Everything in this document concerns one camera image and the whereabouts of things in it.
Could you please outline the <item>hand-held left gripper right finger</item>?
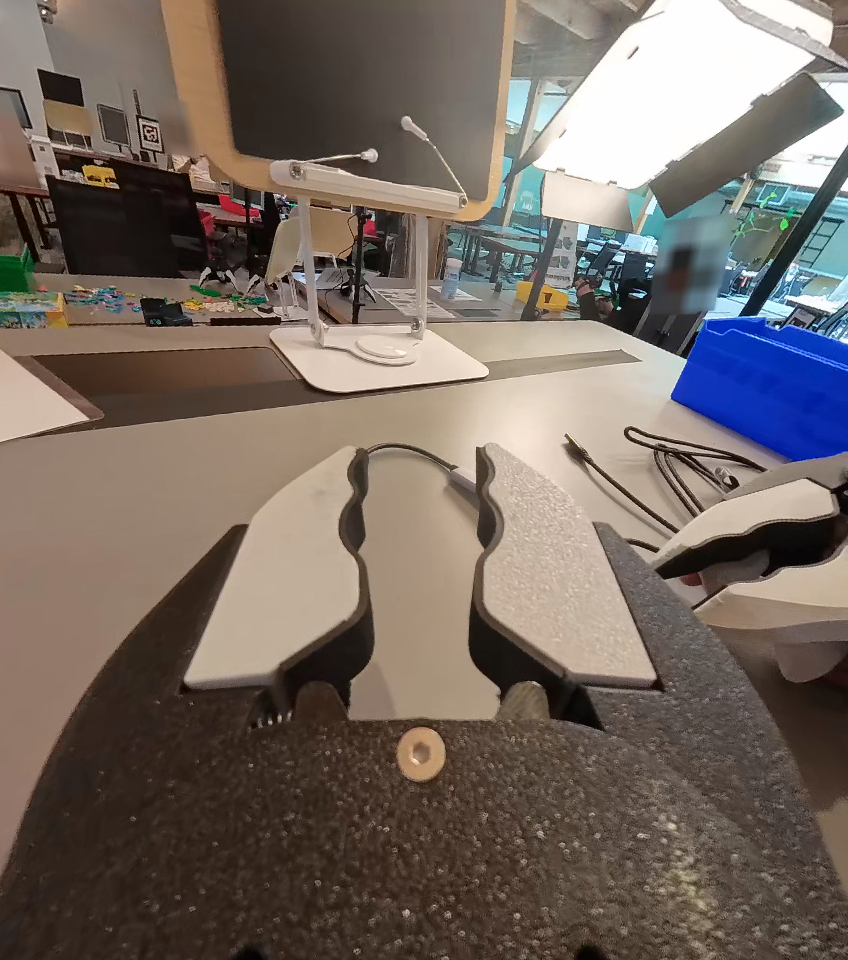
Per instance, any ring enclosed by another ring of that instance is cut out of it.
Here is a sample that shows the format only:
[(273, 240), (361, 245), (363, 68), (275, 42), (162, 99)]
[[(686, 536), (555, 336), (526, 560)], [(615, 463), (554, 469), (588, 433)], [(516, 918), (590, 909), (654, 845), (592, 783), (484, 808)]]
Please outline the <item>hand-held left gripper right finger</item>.
[(585, 510), (495, 442), (476, 450), (476, 494), (478, 670), (502, 694), (524, 682), (548, 694), (652, 689), (657, 673)]

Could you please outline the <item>colourful toy brick box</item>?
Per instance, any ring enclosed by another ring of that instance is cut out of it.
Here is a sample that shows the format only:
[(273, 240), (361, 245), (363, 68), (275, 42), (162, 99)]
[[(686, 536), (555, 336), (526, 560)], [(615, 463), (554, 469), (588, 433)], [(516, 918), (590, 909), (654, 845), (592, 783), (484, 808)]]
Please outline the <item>colourful toy brick box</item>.
[(61, 293), (0, 293), (0, 329), (66, 329), (68, 325)]

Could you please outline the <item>white paper sheet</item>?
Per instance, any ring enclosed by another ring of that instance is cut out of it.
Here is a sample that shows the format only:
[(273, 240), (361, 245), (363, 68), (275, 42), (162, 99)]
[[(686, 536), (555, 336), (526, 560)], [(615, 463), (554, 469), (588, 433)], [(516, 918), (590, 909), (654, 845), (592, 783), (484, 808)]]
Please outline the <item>white paper sheet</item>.
[[(417, 293), (413, 289), (394, 288), (376, 289), (374, 295), (380, 303), (387, 303), (392, 309), (408, 318), (418, 317)], [(428, 321), (454, 320), (454, 313), (428, 298), (426, 302)]]

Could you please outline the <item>white board stand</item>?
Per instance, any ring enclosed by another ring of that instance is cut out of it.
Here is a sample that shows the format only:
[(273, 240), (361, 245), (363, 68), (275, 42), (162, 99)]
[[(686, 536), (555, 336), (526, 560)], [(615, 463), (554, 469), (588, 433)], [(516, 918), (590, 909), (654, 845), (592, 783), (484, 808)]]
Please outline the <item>white board stand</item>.
[[(428, 329), (430, 296), (430, 214), (463, 210), (468, 197), (459, 179), (430, 136), (409, 115), (400, 118), (401, 129), (429, 146), (454, 182), (454, 190), (351, 174), (332, 162), (360, 160), (374, 164), (376, 149), (335, 154), (314, 160), (275, 160), (270, 175), (279, 186), (295, 188), (297, 212), (285, 226), (296, 237), (293, 266), (302, 256), (306, 279), (307, 325), (283, 324), (270, 334), (277, 354), (310, 387), (345, 395), (412, 386), (474, 381), (488, 376), (486, 366)], [(411, 277), (414, 292), (411, 310), (401, 323), (354, 324), (330, 328), (318, 305), (312, 237), (311, 199), (361, 200), (390, 205), (408, 212), (414, 225)]]

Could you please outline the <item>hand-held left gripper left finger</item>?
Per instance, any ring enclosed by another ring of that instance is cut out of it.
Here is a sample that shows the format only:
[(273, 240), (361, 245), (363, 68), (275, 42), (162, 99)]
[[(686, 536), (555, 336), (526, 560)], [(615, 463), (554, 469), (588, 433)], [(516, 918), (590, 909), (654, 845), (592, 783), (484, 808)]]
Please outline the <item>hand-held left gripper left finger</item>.
[(346, 446), (253, 515), (183, 678), (189, 690), (311, 681), (345, 693), (374, 649), (365, 449)]

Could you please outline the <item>studio light panel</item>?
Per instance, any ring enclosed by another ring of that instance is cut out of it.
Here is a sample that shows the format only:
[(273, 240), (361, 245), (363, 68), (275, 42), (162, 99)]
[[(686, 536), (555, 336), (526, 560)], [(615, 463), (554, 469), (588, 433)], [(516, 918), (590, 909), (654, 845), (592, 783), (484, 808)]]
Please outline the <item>studio light panel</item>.
[(628, 26), (521, 158), (543, 173), (546, 218), (624, 229), (627, 194), (806, 78), (830, 47), (826, 4), (652, 2)]

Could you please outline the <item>blue plastic bin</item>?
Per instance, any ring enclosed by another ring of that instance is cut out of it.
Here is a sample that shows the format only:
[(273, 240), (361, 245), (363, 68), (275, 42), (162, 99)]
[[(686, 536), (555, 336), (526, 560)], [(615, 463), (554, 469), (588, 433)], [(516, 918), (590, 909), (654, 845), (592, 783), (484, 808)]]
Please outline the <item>blue plastic bin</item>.
[(706, 320), (670, 397), (791, 461), (848, 452), (848, 344), (810, 330)]

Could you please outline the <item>small black device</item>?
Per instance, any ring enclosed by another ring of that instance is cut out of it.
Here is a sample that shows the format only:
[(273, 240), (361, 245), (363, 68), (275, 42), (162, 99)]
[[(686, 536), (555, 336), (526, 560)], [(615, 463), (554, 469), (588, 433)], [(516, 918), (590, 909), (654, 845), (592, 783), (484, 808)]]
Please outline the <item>small black device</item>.
[(144, 324), (149, 328), (192, 327), (193, 319), (177, 301), (162, 297), (141, 296), (140, 306)]

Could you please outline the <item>black stand pole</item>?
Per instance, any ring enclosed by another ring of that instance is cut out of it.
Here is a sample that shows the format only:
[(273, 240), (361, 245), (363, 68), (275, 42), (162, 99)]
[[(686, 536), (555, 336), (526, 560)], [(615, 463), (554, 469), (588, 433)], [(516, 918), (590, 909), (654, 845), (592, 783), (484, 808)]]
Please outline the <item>black stand pole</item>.
[(766, 266), (760, 282), (754, 287), (747, 302), (742, 307), (741, 316), (752, 317), (761, 313), (773, 290), (784, 276), (820, 219), (826, 213), (832, 201), (837, 198), (848, 179), (848, 142), (836, 158), (832, 168), (801, 217), (785, 236), (785, 241)]

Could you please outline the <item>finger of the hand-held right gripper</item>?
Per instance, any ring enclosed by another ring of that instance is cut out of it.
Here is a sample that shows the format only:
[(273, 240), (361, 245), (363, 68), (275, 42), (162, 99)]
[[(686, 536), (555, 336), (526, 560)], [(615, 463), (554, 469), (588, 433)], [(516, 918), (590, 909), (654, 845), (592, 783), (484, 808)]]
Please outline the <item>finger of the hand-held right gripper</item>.
[(835, 494), (799, 478), (707, 509), (661, 547), (651, 567), (666, 580), (696, 575), (704, 586), (729, 586), (822, 562), (843, 543)]
[(716, 632), (772, 639), (848, 639), (848, 543), (817, 564), (726, 586), (696, 608)]

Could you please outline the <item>black board with wooden frame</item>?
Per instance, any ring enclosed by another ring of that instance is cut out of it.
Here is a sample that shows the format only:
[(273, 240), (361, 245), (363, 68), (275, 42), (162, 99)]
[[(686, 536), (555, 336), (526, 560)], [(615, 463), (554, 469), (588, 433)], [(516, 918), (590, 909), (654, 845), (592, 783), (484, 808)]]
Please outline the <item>black board with wooden frame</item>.
[(465, 223), (493, 206), (515, 2), (161, 7), (195, 147), (231, 182)]

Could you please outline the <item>pile of toy bricks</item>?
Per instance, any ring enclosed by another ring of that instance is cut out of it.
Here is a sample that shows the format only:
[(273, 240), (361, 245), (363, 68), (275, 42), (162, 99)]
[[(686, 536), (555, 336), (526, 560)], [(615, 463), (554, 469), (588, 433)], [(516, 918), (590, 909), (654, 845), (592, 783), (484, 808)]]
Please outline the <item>pile of toy bricks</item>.
[(239, 294), (216, 291), (197, 284), (186, 282), (182, 294), (135, 293), (122, 289), (116, 284), (87, 286), (74, 284), (63, 292), (67, 306), (86, 308), (92, 312), (108, 315), (133, 316), (143, 319), (145, 313), (159, 314), (163, 306), (168, 306), (171, 316), (181, 314), (192, 320), (227, 316), (230, 314), (262, 314), (271, 312), (270, 301), (261, 294)]

